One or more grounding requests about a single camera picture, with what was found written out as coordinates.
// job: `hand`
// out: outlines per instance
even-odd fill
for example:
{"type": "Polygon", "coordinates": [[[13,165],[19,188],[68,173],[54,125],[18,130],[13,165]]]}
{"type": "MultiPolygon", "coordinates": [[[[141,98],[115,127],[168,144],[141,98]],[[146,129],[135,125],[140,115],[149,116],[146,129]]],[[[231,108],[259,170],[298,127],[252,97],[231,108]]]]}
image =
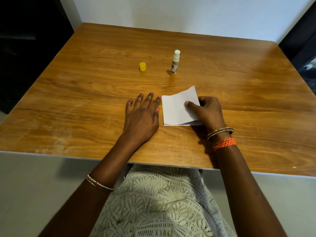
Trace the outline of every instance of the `hand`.
{"type": "Polygon", "coordinates": [[[132,99],[126,104],[123,135],[128,136],[137,145],[137,148],[149,141],[159,127],[159,109],[157,107],[161,102],[161,96],[158,96],[150,104],[153,95],[154,93],[149,93],[141,106],[140,103],[144,95],[140,94],[135,100],[133,110],[131,107],[132,99]]]}
{"type": "Polygon", "coordinates": [[[226,127],[221,105],[216,97],[199,96],[201,106],[186,101],[184,105],[206,126],[208,133],[226,127]]]}

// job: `forearm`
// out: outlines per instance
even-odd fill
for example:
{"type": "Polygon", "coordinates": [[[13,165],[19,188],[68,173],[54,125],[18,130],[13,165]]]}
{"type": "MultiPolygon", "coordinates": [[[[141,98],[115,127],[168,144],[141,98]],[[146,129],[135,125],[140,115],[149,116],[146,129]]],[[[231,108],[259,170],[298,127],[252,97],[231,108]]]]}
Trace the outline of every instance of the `forearm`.
{"type": "MultiPolygon", "coordinates": [[[[127,137],[121,136],[91,172],[91,177],[112,188],[135,151],[134,146],[127,137]]],[[[89,236],[108,196],[109,192],[101,191],[84,180],[40,236],[89,236]]]]}
{"type": "Polygon", "coordinates": [[[216,151],[239,236],[286,236],[237,146],[216,151]]]}

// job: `beaded bangle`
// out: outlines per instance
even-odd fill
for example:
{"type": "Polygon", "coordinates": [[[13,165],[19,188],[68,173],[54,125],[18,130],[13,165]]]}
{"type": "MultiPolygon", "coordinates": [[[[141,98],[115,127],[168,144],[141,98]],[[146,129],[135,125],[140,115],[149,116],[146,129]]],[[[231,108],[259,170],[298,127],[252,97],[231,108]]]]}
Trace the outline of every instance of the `beaded bangle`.
{"type": "Polygon", "coordinates": [[[235,141],[234,138],[224,139],[222,141],[217,142],[213,146],[213,150],[217,151],[219,148],[228,147],[228,146],[231,146],[231,145],[236,145],[236,141],[235,141]]]}
{"type": "Polygon", "coordinates": [[[209,133],[206,138],[209,141],[209,140],[211,140],[212,136],[215,136],[216,134],[221,133],[221,132],[225,132],[225,131],[228,131],[230,134],[232,134],[234,132],[234,129],[231,127],[220,128],[218,130],[215,130],[215,131],[209,133]]]}
{"type": "Polygon", "coordinates": [[[110,192],[114,191],[113,188],[106,187],[106,186],[100,184],[99,182],[97,182],[96,180],[92,179],[89,174],[87,174],[86,179],[87,179],[87,181],[88,181],[90,184],[92,184],[93,186],[97,187],[99,190],[102,190],[102,191],[110,191],[110,192]]]}

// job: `white paper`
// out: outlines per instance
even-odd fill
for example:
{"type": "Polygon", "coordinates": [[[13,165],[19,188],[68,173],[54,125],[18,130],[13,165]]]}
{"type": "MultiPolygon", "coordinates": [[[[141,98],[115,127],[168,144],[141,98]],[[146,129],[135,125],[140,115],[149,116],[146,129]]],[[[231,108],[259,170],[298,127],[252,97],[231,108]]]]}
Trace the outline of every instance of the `white paper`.
{"type": "Polygon", "coordinates": [[[195,114],[185,107],[187,100],[200,105],[194,86],[172,96],[162,96],[164,125],[202,125],[195,114]]]}

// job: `orange bracelet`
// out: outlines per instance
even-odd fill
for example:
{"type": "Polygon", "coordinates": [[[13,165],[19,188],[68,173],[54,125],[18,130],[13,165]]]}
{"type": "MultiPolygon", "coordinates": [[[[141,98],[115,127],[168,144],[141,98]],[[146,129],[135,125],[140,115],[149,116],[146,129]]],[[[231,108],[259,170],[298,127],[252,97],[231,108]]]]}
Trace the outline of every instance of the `orange bracelet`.
{"type": "Polygon", "coordinates": [[[236,145],[235,138],[228,138],[215,143],[215,145],[213,146],[213,150],[217,151],[219,148],[228,147],[231,145],[236,145]]]}

